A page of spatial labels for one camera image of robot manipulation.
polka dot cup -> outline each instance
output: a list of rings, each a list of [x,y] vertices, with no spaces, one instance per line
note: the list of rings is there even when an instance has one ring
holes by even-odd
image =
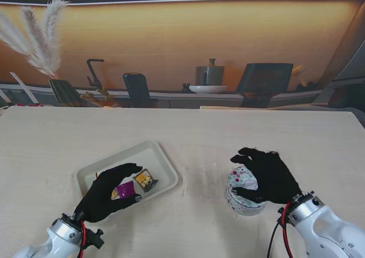
[[[257,180],[245,166],[235,168],[228,176],[225,199],[228,205],[240,215],[253,216],[263,210],[266,202],[257,204],[246,198],[234,195],[231,192],[232,188],[234,187],[243,187],[249,190],[257,190]]]

orange wall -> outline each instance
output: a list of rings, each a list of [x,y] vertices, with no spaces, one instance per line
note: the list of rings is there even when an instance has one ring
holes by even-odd
[[[1,5],[20,25],[16,6]],[[60,24],[59,74],[88,87],[86,60],[102,58],[95,72],[102,84],[125,88],[121,76],[146,75],[151,90],[180,90],[195,82],[195,67],[217,58],[224,84],[234,90],[247,63],[305,65],[302,77],[318,80],[354,17],[357,1],[221,1],[71,6]],[[42,8],[37,8],[41,17]],[[47,77],[22,55],[0,43],[0,80],[14,71],[30,84]],[[299,82],[292,78],[289,89]]]

purple packet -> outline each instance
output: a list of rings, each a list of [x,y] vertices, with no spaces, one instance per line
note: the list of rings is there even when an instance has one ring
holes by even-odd
[[[128,198],[136,194],[133,181],[129,181],[122,185],[119,185],[116,187],[116,189],[118,190],[121,199]]]

white table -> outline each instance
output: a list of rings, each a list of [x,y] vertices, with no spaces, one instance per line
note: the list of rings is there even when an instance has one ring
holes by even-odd
[[[244,217],[224,200],[229,158],[243,146],[279,151],[304,191],[365,229],[365,130],[351,113],[13,107],[0,116],[1,256],[44,242],[52,221],[73,212],[75,170],[147,139],[161,144],[178,185],[98,226],[106,243],[87,258],[266,257],[280,205]],[[272,257],[285,257],[281,231]]]

faucet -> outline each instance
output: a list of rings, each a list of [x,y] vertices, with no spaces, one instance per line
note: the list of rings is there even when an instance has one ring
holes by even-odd
[[[86,77],[87,78],[87,80],[89,81],[89,85],[91,86],[91,87],[96,87],[97,89],[102,89],[103,88],[103,86],[102,86],[102,84],[100,83],[100,81],[98,80],[98,78],[96,77],[96,74],[95,74],[95,72],[94,72],[94,70],[92,69],[92,67],[91,67],[91,61],[97,61],[97,62],[104,62],[104,59],[92,59],[92,58],[90,58],[90,59],[88,59],[87,61],[86,61],[86,63],[87,63],[87,65],[89,66],[89,69],[90,69],[90,71],[91,71],[91,74],[92,74],[92,77],[94,77],[94,82],[93,81],[91,81],[91,79],[90,79],[90,77]]]

